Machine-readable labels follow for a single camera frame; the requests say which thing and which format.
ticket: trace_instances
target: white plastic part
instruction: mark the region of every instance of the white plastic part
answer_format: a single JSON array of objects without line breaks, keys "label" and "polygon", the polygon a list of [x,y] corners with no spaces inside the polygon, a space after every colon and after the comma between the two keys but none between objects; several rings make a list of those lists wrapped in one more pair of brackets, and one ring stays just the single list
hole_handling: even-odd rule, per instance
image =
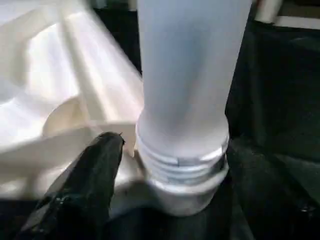
[{"label": "white plastic part", "polygon": [[41,197],[102,131],[133,153],[141,78],[86,1],[8,0],[0,13],[0,198]]},{"label": "white plastic part", "polygon": [[138,0],[143,148],[183,164],[225,144],[225,106],[251,4]]}]

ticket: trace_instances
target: white plastic tube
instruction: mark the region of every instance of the white plastic tube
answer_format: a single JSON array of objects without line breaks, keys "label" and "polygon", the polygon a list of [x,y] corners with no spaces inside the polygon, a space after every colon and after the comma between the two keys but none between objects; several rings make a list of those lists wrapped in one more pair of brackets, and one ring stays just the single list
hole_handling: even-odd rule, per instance
[{"label": "white plastic tube", "polygon": [[225,106],[251,4],[138,0],[144,110],[136,133],[148,152],[183,161],[225,144]]}]

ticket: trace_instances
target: black rubber piece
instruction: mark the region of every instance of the black rubber piece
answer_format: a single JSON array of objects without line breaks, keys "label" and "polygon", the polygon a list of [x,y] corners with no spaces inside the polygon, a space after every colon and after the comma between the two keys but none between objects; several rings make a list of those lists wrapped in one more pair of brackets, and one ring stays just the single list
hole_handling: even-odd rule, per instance
[{"label": "black rubber piece", "polygon": [[51,185],[15,239],[98,239],[124,143],[117,133],[99,135]]}]

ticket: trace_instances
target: frosted plastic cylinder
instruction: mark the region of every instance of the frosted plastic cylinder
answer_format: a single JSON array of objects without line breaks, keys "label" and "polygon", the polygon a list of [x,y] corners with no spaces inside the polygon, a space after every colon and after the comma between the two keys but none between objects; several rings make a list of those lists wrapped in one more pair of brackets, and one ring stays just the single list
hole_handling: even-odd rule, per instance
[{"label": "frosted plastic cylinder", "polygon": [[163,156],[228,139],[225,106],[252,0],[138,0],[144,109],[136,131]]}]

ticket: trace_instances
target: white cylinder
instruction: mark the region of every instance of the white cylinder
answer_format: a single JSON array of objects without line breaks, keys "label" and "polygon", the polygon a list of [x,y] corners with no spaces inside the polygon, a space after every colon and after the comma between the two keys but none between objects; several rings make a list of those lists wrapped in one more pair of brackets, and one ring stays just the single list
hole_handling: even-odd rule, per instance
[{"label": "white cylinder", "polygon": [[252,0],[138,0],[144,110],[151,150],[198,158],[229,135],[225,106]]}]

